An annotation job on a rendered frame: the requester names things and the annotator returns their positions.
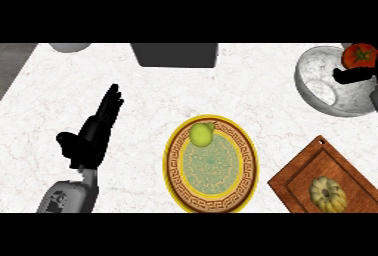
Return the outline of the white marble bowl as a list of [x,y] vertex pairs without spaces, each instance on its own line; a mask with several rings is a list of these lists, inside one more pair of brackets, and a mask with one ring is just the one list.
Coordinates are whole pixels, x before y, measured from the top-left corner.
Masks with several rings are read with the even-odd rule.
[[335,46],[310,48],[296,61],[293,80],[304,101],[317,111],[335,117],[357,117],[375,111],[369,95],[376,78],[350,84],[335,81],[333,69],[345,70],[342,52]]

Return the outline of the pale yellow squash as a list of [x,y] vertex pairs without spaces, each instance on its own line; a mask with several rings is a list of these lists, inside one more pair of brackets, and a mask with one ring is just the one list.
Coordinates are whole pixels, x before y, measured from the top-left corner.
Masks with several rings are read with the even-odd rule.
[[339,213],[347,208],[347,196],[339,184],[327,177],[313,179],[308,188],[310,200],[317,209],[326,213]]

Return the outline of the yellow patterned plate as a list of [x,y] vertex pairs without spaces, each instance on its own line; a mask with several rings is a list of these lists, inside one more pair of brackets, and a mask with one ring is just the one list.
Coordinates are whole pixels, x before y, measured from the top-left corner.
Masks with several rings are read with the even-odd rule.
[[[189,131],[209,123],[212,142],[199,148]],[[226,117],[199,115],[174,130],[164,150],[162,173],[166,189],[187,212],[237,212],[257,188],[258,157],[254,143],[240,126]]]

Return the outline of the dark grey box appliance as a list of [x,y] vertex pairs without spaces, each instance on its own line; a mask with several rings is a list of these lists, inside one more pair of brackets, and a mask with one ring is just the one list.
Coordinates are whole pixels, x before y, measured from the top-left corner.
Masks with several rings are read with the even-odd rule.
[[141,67],[212,68],[217,43],[131,43]]

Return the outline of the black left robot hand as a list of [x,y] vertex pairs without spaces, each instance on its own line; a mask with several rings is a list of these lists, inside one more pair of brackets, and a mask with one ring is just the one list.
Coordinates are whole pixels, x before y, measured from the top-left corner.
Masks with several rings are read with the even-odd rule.
[[70,169],[84,168],[96,170],[101,164],[110,129],[122,103],[118,85],[112,84],[103,96],[96,114],[87,118],[78,134],[60,132],[56,135],[62,155],[70,160]]

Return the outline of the brown wooden cutting board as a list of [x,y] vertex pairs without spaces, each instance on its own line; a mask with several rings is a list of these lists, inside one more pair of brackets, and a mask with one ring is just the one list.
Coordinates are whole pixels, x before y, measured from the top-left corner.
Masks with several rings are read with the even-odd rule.
[[268,185],[292,213],[320,213],[310,199],[310,185],[320,176],[332,179],[347,196],[348,213],[378,213],[378,189],[322,136],[317,136]]

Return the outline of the pale grey round object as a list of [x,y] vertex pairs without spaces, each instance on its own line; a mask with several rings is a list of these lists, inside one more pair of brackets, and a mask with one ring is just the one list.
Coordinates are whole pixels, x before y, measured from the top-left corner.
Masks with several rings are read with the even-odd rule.
[[88,43],[50,43],[51,48],[60,53],[73,53],[84,50]]

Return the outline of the red tomato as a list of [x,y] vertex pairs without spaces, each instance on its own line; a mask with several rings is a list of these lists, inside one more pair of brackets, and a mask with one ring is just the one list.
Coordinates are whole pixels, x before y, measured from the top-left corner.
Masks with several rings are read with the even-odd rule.
[[341,57],[341,64],[345,69],[373,68],[378,56],[378,49],[367,43],[351,44]]

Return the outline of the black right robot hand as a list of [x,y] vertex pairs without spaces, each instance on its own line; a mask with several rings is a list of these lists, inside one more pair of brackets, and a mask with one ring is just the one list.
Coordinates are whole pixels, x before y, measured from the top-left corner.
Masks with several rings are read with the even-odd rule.
[[333,69],[333,79],[339,84],[350,84],[369,80],[376,74],[375,68],[357,67],[341,71],[338,68]]

